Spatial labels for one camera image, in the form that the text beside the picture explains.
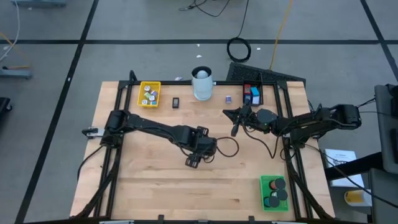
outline red box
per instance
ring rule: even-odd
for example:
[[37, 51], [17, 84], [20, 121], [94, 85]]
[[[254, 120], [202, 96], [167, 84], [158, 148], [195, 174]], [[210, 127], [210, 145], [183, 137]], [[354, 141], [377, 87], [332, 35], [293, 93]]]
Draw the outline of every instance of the red box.
[[243, 94], [244, 95], [250, 95], [251, 91], [250, 91], [250, 85], [249, 84], [245, 84], [244, 88], [243, 88]]

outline blue block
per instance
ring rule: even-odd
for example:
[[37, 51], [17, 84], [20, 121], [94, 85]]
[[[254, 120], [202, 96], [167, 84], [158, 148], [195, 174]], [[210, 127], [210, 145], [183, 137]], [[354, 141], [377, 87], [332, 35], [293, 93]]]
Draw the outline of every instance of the blue block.
[[252, 88], [250, 88], [250, 90], [251, 90], [252, 96], [260, 96], [260, 93], [256, 87], [252, 87]]

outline round object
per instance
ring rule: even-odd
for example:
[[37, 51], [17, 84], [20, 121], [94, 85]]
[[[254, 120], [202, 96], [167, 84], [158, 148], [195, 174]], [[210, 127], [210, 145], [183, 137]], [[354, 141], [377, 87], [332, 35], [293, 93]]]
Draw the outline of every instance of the round object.
[[200, 70], [197, 73], [197, 78], [199, 78], [199, 79], [207, 78], [207, 77], [209, 77], [209, 74], [206, 71], [204, 71], [204, 70]]
[[213, 77], [211, 76], [211, 69], [206, 66], [194, 68], [192, 70], [192, 87], [193, 95], [196, 99], [200, 101], [209, 100], [213, 93]]
[[[238, 58], [236, 58], [236, 57], [234, 57], [234, 56], [231, 55], [231, 52], [229, 51], [229, 46], [231, 45], [231, 43], [232, 43], [234, 40], [237, 40], [237, 41], [239, 41], [239, 42], [242, 42], [242, 43], [248, 48], [248, 55], [247, 55], [245, 58], [238, 59]], [[228, 56], [230, 57], [230, 59], [231, 59], [232, 61], [234, 61], [234, 62], [247, 62], [247, 61], [249, 60], [250, 56], [251, 56], [251, 47], [250, 47], [250, 44], [249, 44], [249, 42], [248, 42], [247, 40], [242, 39], [242, 38], [240, 38], [240, 37], [234, 37], [234, 38], [230, 39], [230, 40], [226, 43], [226, 52], [228, 53]]]
[[282, 178], [276, 178], [275, 180], [269, 182], [269, 187], [272, 190], [284, 189], [286, 187], [286, 182]]
[[157, 92], [154, 90], [150, 93], [152, 96], [156, 97], [157, 96]]
[[275, 196], [264, 198], [264, 206], [265, 207], [276, 208], [279, 206], [279, 203], [280, 203], [279, 199]]
[[287, 192], [284, 189], [275, 190], [271, 193], [271, 196], [277, 197], [279, 200], [286, 200], [287, 199]]
[[150, 91], [150, 86], [144, 86], [145, 91]]

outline small block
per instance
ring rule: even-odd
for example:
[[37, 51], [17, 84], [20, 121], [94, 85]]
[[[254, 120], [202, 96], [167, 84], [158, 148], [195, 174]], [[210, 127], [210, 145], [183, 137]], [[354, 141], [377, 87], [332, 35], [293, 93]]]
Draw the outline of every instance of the small block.
[[227, 103], [227, 104], [232, 103], [232, 97], [231, 96], [226, 96], [225, 97], [225, 103]]
[[252, 88], [250, 88], [250, 90], [251, 90], [252, 96], [259, 96], [260, 95], [259, 90], [257, 89], [257, 87], [252, 87]]
[[178, 97], [173, 98], [173, 108], [176, 109], [180, 106], [180, 99]]

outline yellow object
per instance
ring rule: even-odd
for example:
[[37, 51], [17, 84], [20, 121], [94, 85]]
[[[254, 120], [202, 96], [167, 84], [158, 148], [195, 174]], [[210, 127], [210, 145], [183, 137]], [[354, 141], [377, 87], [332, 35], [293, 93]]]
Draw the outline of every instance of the yellow object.
[[[0, 32], [0, 36], [4, 38], [4, 40], [6, 40], [8, 42], [9, 45], [12, 45], [12, 42], [7, 38], [6, 35], [4, 35], [2, 32]], [[19, 55], [29, 64], [29, 65], [21, 65], [21, 66], [8, 66], [8, 69], [21, 69], [21, 68], [29, 68], [31, 63], [29, 62], [29, 60], [27, 59], [26, 55], [24, 53], [22, 53], [22, 51], [20, 51], [18, 49], [18, 46], [14, 46], [14, 49], [17, 50], [17, 53], [19, 53]]]
[[284, 25], [286, 23], [286, 19], [287, 19], [287, 16], [289, 15], [290, 8], [292, 7], [292, 3], [293, 3], [293, 0], [290, 0], [289, 6], [287, 7], [286, 12], [285, 12], [284, 20], [282, 21], [282, 24], [280, 25], [278, 36], [276, 37], [276, 40], [275, 40], [274, 51], [272, 53], [272, 59], [271, 59], [271, 64], [269, 65], [269, 70], [272, 70], [272, 64], [274, 64], [274, 57], [275, 57], [275, 53], [276, 53], [276, 46], [278, 45], [278, 40], [279, 40], [280, 34], [282, 33], [282, 29], [284, 28]]
[[372, 206], [372, 197], [364, 190], [347, 191], [344, 194], [344, 200], [354, 207]]
[[[146, 100], [146, 97], [144, 96], [144, 94], [146, 93], [146, 91], [144, 90], [145, 86], [150, 86], [150, 90], [153, 91], [155, 90], [157, 92], [157, 96], [156, 96], [156, 104], [155, 105], [143, 105], [142, 100]], [[159, 105], [159, 98], [160, 98], [160, 82], [147, 82], [147, 81], [142, 81], [141, 84], [139, 85], [139, 95], [138, 95], [138, 101], [137, 101], [137, 105], [138, 106], [142, 106], [142, 107], [146, 107], [146, 108], [156, 108]]]

